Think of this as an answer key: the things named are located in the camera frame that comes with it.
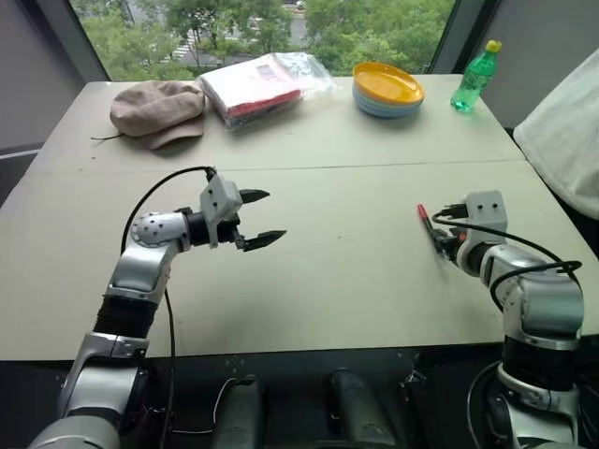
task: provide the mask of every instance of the bottle cap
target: bottle cap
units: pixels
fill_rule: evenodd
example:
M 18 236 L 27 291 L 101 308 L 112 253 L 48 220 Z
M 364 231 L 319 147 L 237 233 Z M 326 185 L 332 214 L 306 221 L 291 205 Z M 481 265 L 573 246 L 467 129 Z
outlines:
M 490 40 L 487 42 L 487 51 L 499 53 L 502 50 L 502 43 L 499 40 Z

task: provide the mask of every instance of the beige hat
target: beige hat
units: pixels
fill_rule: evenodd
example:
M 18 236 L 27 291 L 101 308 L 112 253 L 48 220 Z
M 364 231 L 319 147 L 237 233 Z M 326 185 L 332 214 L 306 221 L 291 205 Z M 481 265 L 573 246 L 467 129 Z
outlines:
M 204 134 L 204 93 L 180 81 L 144 81 L 116 95 L 110 121 L 150 150 Z

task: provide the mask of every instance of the window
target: window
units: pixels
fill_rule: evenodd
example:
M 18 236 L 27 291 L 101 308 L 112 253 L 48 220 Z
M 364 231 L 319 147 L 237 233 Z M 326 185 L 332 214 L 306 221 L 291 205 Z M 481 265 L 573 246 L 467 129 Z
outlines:
M 454 0 L 70 0 L 112 80 L 190 80 L 271 51 L 308 51 L 334 76 L 361 61 L 429 63 Z

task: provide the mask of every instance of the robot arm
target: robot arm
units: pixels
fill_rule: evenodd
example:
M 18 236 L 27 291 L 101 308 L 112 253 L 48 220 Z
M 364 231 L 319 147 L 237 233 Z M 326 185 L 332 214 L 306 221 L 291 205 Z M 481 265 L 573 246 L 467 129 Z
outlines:
M 94 330 L 83 338 L 59 397 L 59 420 L 30 447 L 116 449 L 119 432 L 135 424 L 148 372 L 141 367 L 148 331 L 165 293 L 170 263 L 192 246 L 234 242 L 252 251 L 270 245 L 285 231 L 245 239 L 237 211 L 268 193 L 239 191 L 234 182 L 211 173 L 200 195 L 200 211 L 148 213 L 135 220 L 129 240 L 104 295 Z
M 577 444 L 574 354 L 584 313 L 578 284 L 556 268 L 504 276 L 547 262 L 484 232 L 504 233 L 507 228 L 499 192 L 470 194 L 433 215 L 433 221 L 447 224 L 439 217 L 456 226 L 450 234 L 432 230 L 440 253 L 487 287 L 504 279 L 491 291 L 503 311 L 504 355 L 497 368 L 502 388 L 488 400 L 490 433 L 509 448 L 531 439 Z M 472 225 L 483 229 L 468 227 Z

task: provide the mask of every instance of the wall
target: wall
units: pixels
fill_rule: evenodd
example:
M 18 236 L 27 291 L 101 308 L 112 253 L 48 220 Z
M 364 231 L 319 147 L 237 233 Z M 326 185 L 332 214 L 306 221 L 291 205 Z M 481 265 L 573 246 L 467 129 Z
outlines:
M 82 88 L 16 0 L 0 0 L 0 151 L 43 142 Z
M 598 23 L 597 0 L 503 0 L 480 50 L 488 39 L 504 44 L 499 71 L 483 94 L 504 127 L 522 122 L 599 48 Z

